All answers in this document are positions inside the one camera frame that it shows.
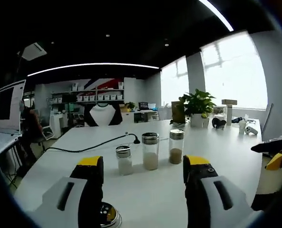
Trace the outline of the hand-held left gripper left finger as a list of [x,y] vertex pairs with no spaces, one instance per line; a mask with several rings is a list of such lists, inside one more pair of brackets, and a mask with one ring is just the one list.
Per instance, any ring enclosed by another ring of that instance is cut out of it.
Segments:
[[102,186],[103,157],[83,158],[43,194],[34,221],[41,228],[99,228]]

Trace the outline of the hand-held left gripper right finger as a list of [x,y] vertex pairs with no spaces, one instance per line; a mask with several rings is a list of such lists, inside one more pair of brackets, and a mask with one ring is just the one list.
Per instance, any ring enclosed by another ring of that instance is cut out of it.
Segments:
[[183,156],[188,228],[235,228],[253,210],[246,194],[202,157]]

